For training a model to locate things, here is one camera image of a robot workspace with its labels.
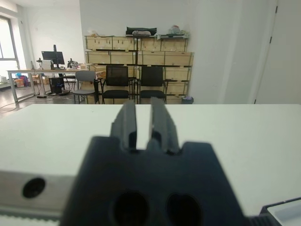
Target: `cardboard box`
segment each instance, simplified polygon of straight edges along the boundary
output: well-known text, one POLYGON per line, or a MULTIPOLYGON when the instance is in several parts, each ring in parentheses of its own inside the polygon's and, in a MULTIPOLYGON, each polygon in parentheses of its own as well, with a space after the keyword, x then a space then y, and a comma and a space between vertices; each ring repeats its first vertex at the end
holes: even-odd
MULTIPOLYGON (((44 76, 42 77, 42 79, 44 85, 49 85, 49 76, 44 76)), ((33 75, 32 80, 34 85, 40 84, 40 75, 39 74, 33 75)))
POLYGON ((44 76, 43 77, 43 84, 44 85, 49 85, 49 76, 44 76))

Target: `black mesh chair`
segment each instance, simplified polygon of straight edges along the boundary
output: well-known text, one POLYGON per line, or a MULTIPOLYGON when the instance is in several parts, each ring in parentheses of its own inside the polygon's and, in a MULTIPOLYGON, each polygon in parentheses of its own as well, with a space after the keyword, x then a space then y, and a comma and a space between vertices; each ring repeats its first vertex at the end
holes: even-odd
POLYGON ((159 99, 164 99, 166 103, 166 93, 167 93, 167 85, 163 80, 163 68, 162 67, 142 67, 141 71, 141 79, 139 80, 139 103, 141 104, 142 98, 151 98, 157 97, 159 99), (155 87, 162 87, 163 91, 161 90, 142 90, 141 86, 155 86, 155 87))
POLYGON ((106 66, 106 78, 104 83, 101 82, 102 93, 103 93, 103 104, 104 99, 128 99, 130 98, 129 91, 127 90, 107 90, 104 92, 104 85, 107 86, 129 86, 128 79, 128 68, 126 66, 106 66))

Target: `table surface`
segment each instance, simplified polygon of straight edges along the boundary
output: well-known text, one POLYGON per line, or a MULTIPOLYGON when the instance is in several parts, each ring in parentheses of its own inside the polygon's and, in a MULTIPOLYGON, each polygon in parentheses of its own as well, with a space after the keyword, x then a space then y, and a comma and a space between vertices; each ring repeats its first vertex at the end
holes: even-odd
POLYGON ((87 69, 66 69, 66 70, 53 70, 53 69, 22 69, 22 70, 9 70, 8 73, 75 73, 79 71, 87 71, 87 69))
MULTIPOLYGON (((301 105, 166 105, 180 145, 209 142, 247 215, 301 196, 301 105)), ((31 105, 0 120, 0 170, 76 175, 92 136, 108 136, 121 105, 31 105)), ((150 105, 137 105, 137 147, 150 105)))

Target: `white table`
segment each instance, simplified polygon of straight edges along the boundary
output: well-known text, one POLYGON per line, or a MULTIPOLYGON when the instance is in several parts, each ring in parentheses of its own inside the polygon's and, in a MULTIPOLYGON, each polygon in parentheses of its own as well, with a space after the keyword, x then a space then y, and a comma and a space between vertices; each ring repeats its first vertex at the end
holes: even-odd
MULTIPOLYGON (((23 69, 23 70, 10 70, 8 71, 8 77, 9 77, 9 82, 10 82, 10 86, 11 86, 11 90, 13 92, 13 97, 15 102, 17 103, 19 100, 21 99, 25 99, 28 97, 32 97, 35 96, 35 90, 34 90, 34 85, 33 85, 33 79, 32 79, 32 75, 33 74, 43 74, 43 73, 59 73, 59 74, 75 74, 78 71, 86 71, 86 69, 66 69, 66 70, 52 70, 52 69, 23 69), (27 73, 30 79, 30 82, 32 84, 32 93, 18 97, 17 93, 16 93, 16 89, 15 89, 15 83, 13 82, 13 76, 12 74, 14 73, 27 73)), ((41 84, 41 92, 42 94, 45 94, 45 88, 44 88, 44 83, 42 80, 42 76, 39 76, 40 79, 40 84, 41 84)))
MULTIPOLYGON (((179 143, 209 142, 247 215, 301 196, 301 105, 166 105, 179 143)), ((121 105, 31 105, 0 120, 0 170, 76 175, 121 105)), ((150 105, 137 105, 138 148, 150 105)))

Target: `window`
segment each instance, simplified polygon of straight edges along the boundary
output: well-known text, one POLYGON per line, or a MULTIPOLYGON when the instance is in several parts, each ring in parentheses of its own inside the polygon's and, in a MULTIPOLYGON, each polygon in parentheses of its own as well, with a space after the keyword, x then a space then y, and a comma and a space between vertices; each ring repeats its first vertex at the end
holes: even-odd
POLYGON ((0 76, 8 78, 7 70, 19 69, 10 19, 0 16, 0 76))

